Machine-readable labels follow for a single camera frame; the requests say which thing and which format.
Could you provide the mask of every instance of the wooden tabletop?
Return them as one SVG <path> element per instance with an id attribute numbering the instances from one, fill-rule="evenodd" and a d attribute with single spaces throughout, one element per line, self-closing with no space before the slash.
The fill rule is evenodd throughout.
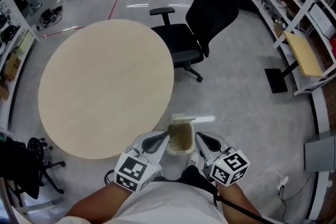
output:
<path id="1" fill-rule="evenodd" d="M 299 63 L 301 72 L 305 76 L 322 77 L 323 72 L 308 41 L 287 31 L 283 33 Z"/>
<path id="2" fill-rule="evenodd" d="M 164 113 L 174 82 L 171 55 L 150 28 L 106 20 L 79 30 L 53 54 L 38 107 L 50 138 L 88 159 L 126 150 Z"/>

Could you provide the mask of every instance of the black strap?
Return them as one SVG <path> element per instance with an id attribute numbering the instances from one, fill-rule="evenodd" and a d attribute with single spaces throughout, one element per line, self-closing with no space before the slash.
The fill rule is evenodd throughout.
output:
<path id="1" fill-rule="evenodd" d="M 257 221 L 259 221 L 261 223 L 273 224 L 273 222 L 270 222 L 270 221 L 266 220 L 265 218 L 262 218 L 262 217 L 254 214 L 254 213 L 246 210 L 245 208 L 240 207 L 240 206 L 238 206 L 238 205 L 236 205 L 236 204 L 234 204 L 234 203 L 232 203 L 232 202 L 230 202 L 228 200 L 225 200 L 223 197 L 221 197 L 219 195 L 214 196 L 214 199 L 216 199 L 217 201 L 221 201 L 222 203 L 224 203 L 224 204 L 232 207 L 233 209 L 236 209 L 237 211 L 239 211 L 239 212 L 247 215 L 248 217 L 253 218 L 253 219 L 255 219 L 255 220 L 257 220 Z"/>

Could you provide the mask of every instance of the small trash bin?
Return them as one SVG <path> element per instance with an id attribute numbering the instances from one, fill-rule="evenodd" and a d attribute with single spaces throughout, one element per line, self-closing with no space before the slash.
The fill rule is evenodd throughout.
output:
<path id="1" fill-rule="evenodd" d="M 167 145 L 167 152 L 170 155 L 188 155 L 195 150 L 195 131 L 193 120 L 195 116 L 184 114 L 173 114 L 171 123 L 168 126 L 170 139 Z"/>

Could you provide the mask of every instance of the concrete floor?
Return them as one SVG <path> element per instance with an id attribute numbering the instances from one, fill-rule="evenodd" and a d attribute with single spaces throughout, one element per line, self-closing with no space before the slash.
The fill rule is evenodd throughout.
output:
<path id="1" fill-rule="evenodd" d="M 115 1 L 65 0 L 62 21 L 43 30 L 41 35 L 105 20 Z M 112 19 L 130 19 L 153 27 L 163 22 L 160 16 L 149 15 L 151 8 L 191 4 L 192 1 L 118 0 Z M 144 3 L 149 6 L 126 7 Z M 176 13 L 170 16 L 171 22 L 185 23 L 186 12 L 186 7 L 176 7 Z M 113 169 L 118 160 L 118 157 L 113 157 L 92 161 L 69 155 L 48 138 L 42 126 L 37 107 L 41 75 L 54 51 L 75 31 L 53 35 L 36 44 L 25 63 L 16 91 L 11 123 L 15 138 L 27 142 L 32 136 L 46 137 L 55 148 L 51 152 L 51 160 L 62 160 L 67 164 L 65 168 L 56 167 L 50 171 L 57 185 L 66 191 L 64 201 L 49 209 L 31 213 L 36 223 L 54 223 L 79 199 L 101 188 L 105 173 Z M 267 26 L 259 16 L 241 11 L 238 18 L 211 41 L 209 58 L 194 65 L 194 69 L 204 77 L 202 83 L 198 83 L 184 70 L 175 71 L 170 104 L 155 129 L 165 129 L 172 113 L 213 115 L 214 122 L 197 124 L 196 131 L 213 132 L 224 137 L 249 158 L 251 166 L 239 182 L 241 188 L 246 189 L 264 171 L 276 170 L 283 177 L 289 176 L 283 196 L 288 198 L 308 178 L 303 171 L 303 144 L 314 135 L 314 126 L 308 97 L 292 96 L 293 82 L 290 78 L 287 79 L 287 93 L 272 94 L 264 68 L 286 66 L 272 44 Z M 182 157 L 165 156 L 165 176 L 177 178 L 185 162 L 186 159 Z M 246 195 L 263 215 L 281 220 L 283 205 L 277 196 L 278 183 L 279 176 L 275 172 L 266 173 L 248 187 Z M 299 195 L 287 202 L 286 222 L 299 223 L 304 218 L 311 198 L 312 183 L 311 180 Z M 46 184 L 40 189 L 38 201 L 27 201 L 33 204 L 56 197 L 59 195 Z"/>

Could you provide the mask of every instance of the white shirt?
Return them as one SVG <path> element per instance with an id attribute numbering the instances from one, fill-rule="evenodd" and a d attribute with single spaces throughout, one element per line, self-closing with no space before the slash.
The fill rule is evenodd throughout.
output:
<path id="1" fill-rule="evenodd" d="M 175 182 L 151 182 L 133 193 L 105 224 L 226 224 L 205 190 Z M 90 224 L 77 217 L 65 217 L 57 224 Z"/>

